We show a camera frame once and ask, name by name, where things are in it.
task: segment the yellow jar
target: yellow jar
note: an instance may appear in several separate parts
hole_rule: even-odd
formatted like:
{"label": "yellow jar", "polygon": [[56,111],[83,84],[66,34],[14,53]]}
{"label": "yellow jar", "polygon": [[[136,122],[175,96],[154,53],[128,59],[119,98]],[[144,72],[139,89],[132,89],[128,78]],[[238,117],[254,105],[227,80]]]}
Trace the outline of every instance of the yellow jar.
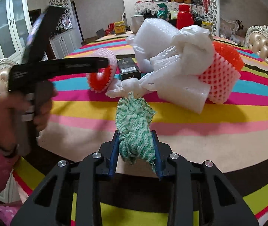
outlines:
{"label": "yellow jar", "polygon": [[116,35],[125,34],[125,23],[123,21],[115,22],[114,30]]}

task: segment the white kettle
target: white kettle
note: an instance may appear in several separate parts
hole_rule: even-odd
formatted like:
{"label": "white kettle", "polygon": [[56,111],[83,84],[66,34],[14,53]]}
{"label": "white kettle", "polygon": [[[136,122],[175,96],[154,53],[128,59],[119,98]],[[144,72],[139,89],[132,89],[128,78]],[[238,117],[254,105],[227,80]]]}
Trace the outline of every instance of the white kettle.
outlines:
{"label": "white kettle", "polygon": [[138,32],[143,22],[144,22],[143,15],[136,14],[132,16],[132,24],[130,26],[130,29],[133,32],[133,34],[136,34]]}

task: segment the green cloth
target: green cloth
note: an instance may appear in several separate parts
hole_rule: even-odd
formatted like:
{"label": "green cloth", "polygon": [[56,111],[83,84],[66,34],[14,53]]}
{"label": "green cloth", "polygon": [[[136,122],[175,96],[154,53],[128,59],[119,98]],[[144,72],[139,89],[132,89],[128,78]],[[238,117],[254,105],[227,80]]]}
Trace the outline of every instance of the green cloth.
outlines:
{"label": "green cloth", "polygon": [[155,148],[149,125],[154,111],[144,98],[134,99],[133,92],[118,101],[116,127],[119,132],[119,153],[123,161],[134,164],[141,158],[155,170]]}
{"label": "green cloth", "polygon": [[167,6],[164,3],[159,3],[159,11],[157,13],[157,19],[164,19],[168,22],[169,20],[169,11]]}

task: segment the orange sponge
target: orange sponge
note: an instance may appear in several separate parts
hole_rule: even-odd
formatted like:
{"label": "orange sponge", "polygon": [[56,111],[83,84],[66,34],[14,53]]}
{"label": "orange sponge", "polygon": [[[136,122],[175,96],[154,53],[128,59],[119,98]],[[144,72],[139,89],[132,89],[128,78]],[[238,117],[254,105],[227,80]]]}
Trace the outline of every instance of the orange sponge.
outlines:
{"label": "orange sponge", "polygon": [[214,41],[213,46],[216,52],[225,60],[227,60],[230,64],[232,64],[238,72],[242,70],[245,64],[240,57],[240,54],[235,50],[235,48],[218,41]]}

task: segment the person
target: person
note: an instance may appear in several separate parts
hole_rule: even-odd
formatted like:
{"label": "person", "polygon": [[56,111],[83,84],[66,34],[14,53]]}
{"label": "person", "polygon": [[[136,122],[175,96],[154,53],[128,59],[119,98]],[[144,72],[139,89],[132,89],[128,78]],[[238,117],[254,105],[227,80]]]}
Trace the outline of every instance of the person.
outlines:
{"label": "person", "polygon": [[[0,96],[0,192],[6,187],[13,166],[19,159],[12,109],[26,112],[29,107],[30,103],[19,92],[11,94],[4,93]],[[47,126],[51,109],[52,101],[49,100],[41,106],[39,114],[35,116],[33,121],[38,131],[44,130]],[[0,204],[0,219],[4,224],[10,225],[12,218],[21,206],[21,201]]]}

